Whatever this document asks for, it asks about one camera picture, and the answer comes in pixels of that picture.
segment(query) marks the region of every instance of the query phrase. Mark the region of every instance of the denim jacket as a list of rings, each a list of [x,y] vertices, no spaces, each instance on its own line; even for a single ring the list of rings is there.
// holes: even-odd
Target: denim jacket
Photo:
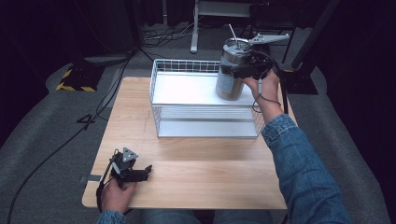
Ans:
[[[288,115],[268,122],[262,136],[273,153],[291,223],[352,223],[337,183]],[[119,212],[105,211],[98,223],[124,224],[126,220]]]

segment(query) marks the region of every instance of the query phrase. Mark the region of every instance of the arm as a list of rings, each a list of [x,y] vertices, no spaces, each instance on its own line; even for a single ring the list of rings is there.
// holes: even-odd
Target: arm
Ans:
[[[271,149],[279,177],[280,190],[288,207],[291,223],[351,223],[337,183],[321,162],[304,132],[278,104],[277,76],[271,70],[262,82],[262,96],[257,81],[245,78],[257,98],[266,123],[262,135]]]
[[[136,184],[121,189],[116,179],[108,182],[102,193],[103,213],[98,218],[98,224],[126,224],[123,213],[128,209]]]

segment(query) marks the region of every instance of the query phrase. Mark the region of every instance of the wooden table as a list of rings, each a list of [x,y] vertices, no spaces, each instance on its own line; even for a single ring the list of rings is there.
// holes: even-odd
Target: wooden table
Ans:
[[[92,175],[103,175],[114,150],[123,147],[139,155],[134,169],[153,167],[148,181],[137,185],[131,207],[286,209],[272,153],[261,136],[158,138],[148,77],[122,81]],[[96,207],[98,185],[88,182],[85,206]]]

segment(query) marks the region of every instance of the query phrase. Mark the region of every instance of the person's left hand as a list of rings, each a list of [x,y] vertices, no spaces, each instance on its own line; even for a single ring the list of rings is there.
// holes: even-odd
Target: person's left hand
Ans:
[[[131,183],[121,189],[115,178],[111,179],[102,192],[102,210],[114,210],[124,213],[132,199],[137,183]]]

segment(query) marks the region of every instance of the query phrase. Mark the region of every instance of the black cable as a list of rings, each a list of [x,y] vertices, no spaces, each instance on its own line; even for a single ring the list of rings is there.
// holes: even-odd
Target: black cable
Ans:
[[[108,104],[110,104],[110,102],[111,102],[111,100],[113,99],[113,97],[116,95],[117,89],[118,89],[119,86],[120,86],[121,78],[122,78],[122,75],[123,75],[123,73],[124,73],[125,67],[126,67],[126,65],[129,63],[129,61],[131,61],[131,59],[132,59],[132,57],[130,57],[130,58],[121,66],[121,68],[120,68],[120,74],[119,74],[118,78],[117,78],[116,81],[113,83],[113,85],[111,86],[110,90],[109,90],[108,93],[105,95],[105,97],[101,100],[101,102],[99,103],[99,105],[96,107],[96,116],[99,117],[100,119],[108,120],[108,119],[105,119],[105,118],[101,117],[100,114],[102,113],[103,110],[105,110],[105,108],[108,106]],[[113,93],[111,94],[110,99],[108,99],[107,103],[102,107],[102,109],[101,109],[100,111],[98,111],[100,105],[103,103],[103,101],[106,99],[106,97],[111,93],[111,91],[113,90],[113,88],[114,88],[115,86],[116,86],[116,89],[115,89],[115,90],[113,91]]]
[[[122,67],[121,67],[121,70],[120,70],[120,77],[122,76],[122,74],[123,74],[123,72],[124,72],[124,70],[125,70],[125,67],[126,67],[126,65],[128,64],[128,62],[131,60],[131,58],[132,58],[132,56],[128,59],[128,61],[126,61],[123,65],[122,65]],[[23,182],[22,182],[22,184],[20,185],[20,187],[18,188],[18,190],[17,190],[17,192],[15,193],[15,195],[14,195],[14,197],[13,197],[13,199],[12,199],[12,202],[11,202],[11,206],[9,207],[9,210],[8,210],[8,216],[7,216],[7,224],[10,224],[11,223],[11,217],[12,217],[12,211],[13,211],[13,209],[14,209],[14,205],[15,205],[15,202],[17,201],[17,198],[18,198],[18,196],[20,195],[20,193],[21,193],[21,190],[23,189],[23,187],[26,185],[26,183],[29,181],[29,179],[35,174],[35,172],[39,169],[39,168],[41,168],[41,166],[45,163],[45,162],[47,162],[53,155],[55,155],[57,152],[59,152],[62,148],[64,148],[67,144],[69,144],[74,138],[76,138],[83,130],[86,130],[86,128],[91,124],[91,123],[93,123],[95,120],[96,120],[96,118],[99,118],[99,116],[100,116],[100,113],[102,113],[103,112],[103,110],[106,108],[106,106],[110,103],[110,101],[111,101],[111,99],[114,97],[114,95],[115,95],[115,92],[116,92],[116,90],[117,89],[115,89],[114,90],[114,92],[113,92],[113,94],[112,94],[112,96],[110,97],[110,99],[107,101],[107,103],[102,107],[102,109],[100,109],[99,110],[99,112],[97,111],[97,108],[96,108],[96,115],[93,117],[93,119],[91,119],[91,120],[89,120],[81,129],[79,129],[73,136],[71,136],[69,139],[67,139],[63,144],[61,144],[55,151],[53,151],[51,154],[49,154],[48,155],[48,157],[46,158],[46,159],[44,159],[42,162],[40,162],[40,164],[38,164],[37,165],[37,167],[23,180]]]
[[[99,38],[99,36],[96,34],[96,32],[93,30],[92,26],[90,25],[90,23],[88,22],[87,17],[85,17],[84,13],[81,10],[81,7],[78,5],[78,3],[76,2],[76,0],[73,0],[76,8],[78,9],[79,14],[81,15],[81,17],[84,19],[85,23],[87,24],[88,28],[90,29],[93,37],[95,37],[95,39],[98,41],[99,44],[101,44],[105,49],[114,52],[114,53],[121,53],[121,54],[130,54],[131,52],[133,52],[135,50],[135,48],[132,48],[130,50],[127,51],[116,51],[114,49],[109,48],[105,43],[102,42],[102,40]]]
[[[166,33],[169,29],[166,29],[161,35],[155,35],[155,36],[150,36],[149,35],[148,37],[144,38],[144,47],[147,47],[147,48],[162,47],[162,46],[168,44],[169,42],[171,42],[173,40],[179,40],[181,38],[184,38],[186,35],[192,35],[192,33],[187,33],[185,35],[182,34],[183,32],[192,29],[193,28],[192,26],[193,26],[193,23],[188,25],[185,28],[180,28],[179,29],[179,30],[181,30],[180,32],[177,32],[176,29],[173,28],[173,31],[171,33],[169,33],[169,34]],[[149,39],[149,38],[150,39],[154,39],[156,37],[158,37],[158,40],[157,40],[156,44],[150,44],[150,43],[146,42],[147,39]]]
[[[7,217],[7,224],[11,223],[11,216],[12,216],[12,210],[14,208],[15,202],[17,201],[17,198],[21,192],[21,190],[23,189],[23,187],[25,186],[25,184],[29,181],[29,179],[35,174],[35,172],[46,162],[48,161],[53,155],[55,155],[57,152],[59,152],[63,147],[65,147],[69,142],[71,142],[75,137],[77,137],[84,129],[86,129],[86,127],[88,127],[88,125],[90,125],[94,120],[96,119],[96,116],[93,117],[92,120],[90,120],[89,122],[87,122],[81,129],[79,129],[72,137],[70,137],[69,139],[67,139],[67,141],[65,141],[60,147],[58,147],[55,151],[53,151],[51,154],[49,154],[49,156],[44,159],[40,164],[37,165],[37,167],[32,171],[32,173],[30,173],[22,182],[21,186],[18,188],[17,192],[14,195],[14,198],[12,199],[11,202],[11,206],[9,207],[8,210],[8,217]]]
[[[288,219],[289,219],[288,214],[286,214],[285,217],[283,217],[281,224],[286,224],[288,222]]]
[[[259,80],[262,79],[262,77],[263,77],[267,72],[268,72],[268,71],[264,71],[264,72],[260,75]],[[282,106],[282,104],[281,104],[280,102],[275,101],[275,100],[267,99],[267,98],[265,98],[264,96],[262,96],[262,95],[259,93],[259,95],[256,97],[256,99],[254,99],[253,105],[251,106],[251,108],[252,108],[252,109],[254,110],[254,112],[256,112],[256,113],[261,113],[261,111],[258,111],[258,110],[256,110],[256,109],[254,108],[254,105],[256,104],[257,100],[258,100],[260,97],[261,97],[262,99],[264,99],[265,101],[272,102],[272,103],[278,104],[279,106]]]
[[[108,163],[108,166],[105,170],[105,174],[102,176],[102,180],[99,182],[99,187],[96,190],[96,205],[98,206],[98,210],[99,213],[102,213],[102,193],[103,193],[103,189],[105,188],[105,185],[111,180],[109,179],[106,183],[105,183],[105,179],[108,173],[108,170],[110,169],[111,166],[111,160]]]
[[[263,55],[264,57],[267,57],[272,61],[273,65],[277,71],[276,74],[279,77],[279,81],[280,81],[280,89],[282,91],[282,99],[283,99],[283,110],[284,110],[285,114],[289,114],[288,95],[287,95],[288,93],[286,90],[286,81],[287,80],[286,80],[283,70],[280,69],[279,64],[275,61],[275,59],[273,57],[271,57],[270,55],[268,55],[267,53],[258,51],[258,50],[254,50],[254,49],[252,49],[251,52]]]
[[[159,56],[159,57],[161,57],[161,58],[168,59],[168,58],[166,58],[166,57],[164,57],[164,56],[162,56],[162,55],[160,55],[160,54],[155,54],[155,53],[146,52],[146,51],[142,50],[142,48],[139,48],[139,50],[142,51],[152,62],[154,62],[154,59],[152,59],[152,58],[149,56],[149,54],[156,55],[156,56]]]

